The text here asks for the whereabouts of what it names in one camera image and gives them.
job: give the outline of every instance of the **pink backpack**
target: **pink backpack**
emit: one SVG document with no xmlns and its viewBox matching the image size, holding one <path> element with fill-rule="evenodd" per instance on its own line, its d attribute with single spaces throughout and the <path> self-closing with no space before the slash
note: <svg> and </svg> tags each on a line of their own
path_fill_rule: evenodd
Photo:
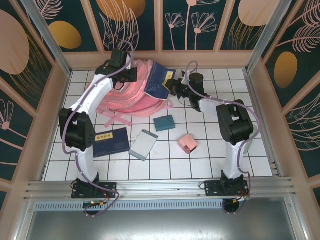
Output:
<svg viewBox="0 0 320 240">
<path fill-rule="evenodd" d="M 157 99 L 145 93 L 148 77 L 153 67 L 153 61 L 135 60 L 132 67 L 138 68 L 137 81 L 117 84 L 116 89 L 110 91 L 102 100 L 96 112 L 111 118 L 104 126 L 107 128 L 115 121 L 128 126 L 132 122 L 122 118 L 123 115 L 134 117 L 149 117 L 162 109 L 170 109 L 173 104 L 170 100 Z"/>
</svg>

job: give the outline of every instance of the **yellow label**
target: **yellow label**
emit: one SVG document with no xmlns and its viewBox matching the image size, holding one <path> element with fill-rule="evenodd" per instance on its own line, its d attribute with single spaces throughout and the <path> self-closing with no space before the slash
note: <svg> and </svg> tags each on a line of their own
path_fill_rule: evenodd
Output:
<svg viewBox="0 0 320 240">
<path fill-rule="evenodd" d="M 174 77 L 174 72 L 173 71 L 168 71 L 166 73 L 166 77 L 165 77 L 165 80 L 170 80 Z"/>
<path fill-rule="evenodd" d="M 95 141 L 102 141 L 102 140 L 107 140 L 107 139 L 113 139 L 114 134 L 112 132 L 105 133 L 105 134 L 100 134 L 95 136 Z"/>
</svg>

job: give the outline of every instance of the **gray notebook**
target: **gray notebook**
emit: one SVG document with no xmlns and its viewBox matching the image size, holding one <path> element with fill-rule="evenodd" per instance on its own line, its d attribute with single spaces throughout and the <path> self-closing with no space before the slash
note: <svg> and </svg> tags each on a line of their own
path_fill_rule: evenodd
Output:
<svg viewBox="0 0 320 240">
<path fill-rule="evenodd" d="M 145 161 L 157 139 L 157 135 L 143 129 L 131 147 L 129 154 L 137 159 Z"/>
</svg>

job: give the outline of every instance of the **navy blue book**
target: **navy blue book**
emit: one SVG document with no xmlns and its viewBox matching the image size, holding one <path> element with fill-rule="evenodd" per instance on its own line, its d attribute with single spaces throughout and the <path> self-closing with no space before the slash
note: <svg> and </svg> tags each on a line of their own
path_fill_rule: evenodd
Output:
<svg viewBox="0 0 320 240">
<path fill-rule="evenodd" d="M 165 80 L 173 79 L 175 74 L 176 70 L 165 68 L 157 62 L 153 63 L 144 92 L 156 99 L 167 100 L 169 90 L 162 84 Z"/>
<path fill-rule="evenodd" d="M 127 128 L 97 133 L 93 144 L 93 157 L 98 158 L 130 150 Z"/>
<path fill-rule="evenodd" d="M 172 115 L 154 118 L 153 122 L 157 132 L 176 128 Z"/>
</svg>

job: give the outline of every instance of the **pink box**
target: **pink box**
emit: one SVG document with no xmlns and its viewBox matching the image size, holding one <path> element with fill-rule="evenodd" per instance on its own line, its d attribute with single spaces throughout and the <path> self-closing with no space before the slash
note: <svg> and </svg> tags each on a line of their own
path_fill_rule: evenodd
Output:
<svg viewBox="0 0 320 240">
<path fill-rule="evenodd" d="M 197 148 L 198 144 L 190 134 L 187 134 L 179 140 L 179 146 L 186 154 L 189 154 Z"/>
</svg>

